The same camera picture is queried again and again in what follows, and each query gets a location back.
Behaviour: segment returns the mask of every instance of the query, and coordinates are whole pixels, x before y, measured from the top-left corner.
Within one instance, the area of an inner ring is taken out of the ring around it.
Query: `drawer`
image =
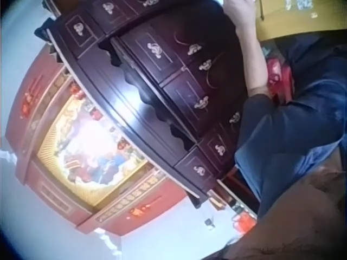
[[[218,123],[203,137],[199,144],[201,151],[209,158],[220,174],[227,173],[235,165],[236,143],[232,142],[231,135],[232,133]]]
[[[149,24],[143,24],[121,37],[138,60],[157,83],[180,70],[183,66],[176,53],[163,41]]]
[[[219,4],[202,1],[174,9],[150,23],[183,63],[189,64],[196,56],[208,52],[207,48],[220,48],[225,38],[233,34],[232,30],[229,34],[222,33],[226,19]]]
[[[190,2],[190,0],[126,0],[127,4],[136,12],[138,16],[163,9],[180,2]]]
[[[52,30],[58,30],[65,45],[77,59],[104,36],[100,27],[82,8],[68,16],[59,17],[54,24],[56,27]]]
[[[182,159],[175,169],[203,191],[209,191],[216,184],[217,169],[197,147]]]
[[[136,15],[123,0],[88,1],[87,11],[107,34],[120,28]]]
[[[231,142],[237,146],[239,140],[243,104],[247,100],[246,94],[241,95],[238,101],[229,106],[226,116],[222,117],[219,124],[228,133]]]
[[[212,89],[203,89],[188,70],[164,87],[165,93],[177,106],[195,135],[203,133],[214,120],[216,106]]]
[[[188,68],[202,88],[223,92],[225,102],[235,100],[246,90],[242,55],[237,52],[238,49],[210,51]]]

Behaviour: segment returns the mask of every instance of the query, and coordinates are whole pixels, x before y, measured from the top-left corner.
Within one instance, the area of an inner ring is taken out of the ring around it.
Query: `red object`
[[[233,226],[238,232],[246,234],[256,224],[256,220],[252,218],[246,211],[239,214],[238,220],[235,220]]]
[[[292,72],[288,65],[281,65],[277,58],[267,61],[268,86],[274,99],[278,99],[280,104],[288,103],[292,100]]]
[[[70,93],[78,100],[82,100],[86,97],[86,94],[82,91],[80,86],[76,82],[72,82],[70,85]]]
[[[90,115],[92,116],[92,119],[95,121],[99,121],[102,118],[102,113],[95,107],[90,111]]]

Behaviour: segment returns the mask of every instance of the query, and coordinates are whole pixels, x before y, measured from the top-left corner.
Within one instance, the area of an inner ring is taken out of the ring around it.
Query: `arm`
[[[265,94],[270,98],[266,61],[256,38],[254,1],[224,0],[223,8],[236,26],[243,55],[248,96]]]

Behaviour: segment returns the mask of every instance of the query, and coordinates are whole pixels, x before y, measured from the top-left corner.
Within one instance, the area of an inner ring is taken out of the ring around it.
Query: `red lacquered panel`
[[[24,132],[42,94],[62,67],[49,54],[48,45],[43,47],[29,67],[12,105],[5,134],[16,153],[21,152]]]
[[[36,158],[29,163],[26,184],[50,208],[75,225],[79,225],[89,218],[92,215],[92,210],[84,208],[78,201],[64,193],[59,187],[58,181],[50,178],[48,174],[50,173],[45,172]]]
[[[120,236],[125,235],[154,220],[186,196],[186,192],[180,186],[166,178],[136,205],[111,219],[102,228]]]

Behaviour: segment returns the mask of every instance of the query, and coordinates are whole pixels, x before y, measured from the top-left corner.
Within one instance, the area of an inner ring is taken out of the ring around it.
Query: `gold decoration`
[[[161,172],[153,172],[148,178],[146,178],[142,183],[138,184],[137,187],[135,187],[132,191],[130,191],[128,194],[124,195],[122,198],[119,198],[119,200],[108,210],[106,210],[101,216],[99,216],[96,220],[100,223],[110,219],[111,217],[115,217],[118,214],[121,214],[123,211],[128,209],[132,204],[137,202],[141,197],[148,194],[154,187],[159,185],[162,181],[166,179],[166,176]]]

